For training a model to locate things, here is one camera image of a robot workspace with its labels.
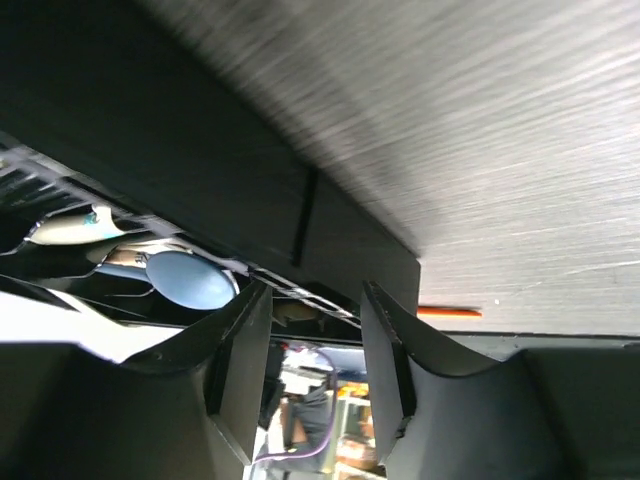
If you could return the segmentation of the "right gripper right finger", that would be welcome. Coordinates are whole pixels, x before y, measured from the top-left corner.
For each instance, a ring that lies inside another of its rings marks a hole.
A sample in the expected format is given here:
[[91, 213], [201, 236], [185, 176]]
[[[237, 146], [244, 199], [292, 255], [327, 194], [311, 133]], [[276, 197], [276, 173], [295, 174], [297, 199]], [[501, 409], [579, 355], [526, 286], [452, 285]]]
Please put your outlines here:
[[362, 341], [391, 479], [635, 479], [639, 346], [519, 348], [495, 359], [368, 283]]

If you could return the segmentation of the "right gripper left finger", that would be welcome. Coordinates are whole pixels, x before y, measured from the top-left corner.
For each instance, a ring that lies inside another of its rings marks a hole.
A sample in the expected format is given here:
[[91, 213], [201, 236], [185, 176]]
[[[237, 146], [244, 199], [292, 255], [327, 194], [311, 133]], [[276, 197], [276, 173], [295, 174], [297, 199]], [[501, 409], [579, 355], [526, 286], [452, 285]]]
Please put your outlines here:
[[64, 343], [1, 348], [5, 479], [239, 479], [254, 455], [271, 331], [260, 282], [113, 363]]

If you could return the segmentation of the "blue silicone spoon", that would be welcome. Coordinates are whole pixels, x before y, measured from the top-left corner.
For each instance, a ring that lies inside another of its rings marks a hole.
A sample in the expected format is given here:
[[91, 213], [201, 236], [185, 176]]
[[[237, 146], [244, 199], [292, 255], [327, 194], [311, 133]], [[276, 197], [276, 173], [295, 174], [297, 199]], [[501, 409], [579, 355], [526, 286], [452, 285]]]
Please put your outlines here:
[[224, 269], [197, 255], [168, 250], [149, 256], [143, 266], [103, 263], [97, 272], [149, 284], [167, 300], [192, 310], [217, 310], [238, 294]]

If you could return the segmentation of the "beige sheathed knife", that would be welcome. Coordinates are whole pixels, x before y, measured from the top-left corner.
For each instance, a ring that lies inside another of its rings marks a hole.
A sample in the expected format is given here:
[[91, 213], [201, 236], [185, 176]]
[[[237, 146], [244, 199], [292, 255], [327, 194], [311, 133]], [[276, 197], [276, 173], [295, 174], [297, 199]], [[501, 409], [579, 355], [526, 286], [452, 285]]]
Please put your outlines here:
[[90, 213], [50, 217], [39, 222], [26, 239], [38, 245], [81, 245], [124, 234], [115, 224], [111, 208], [94, 204]]

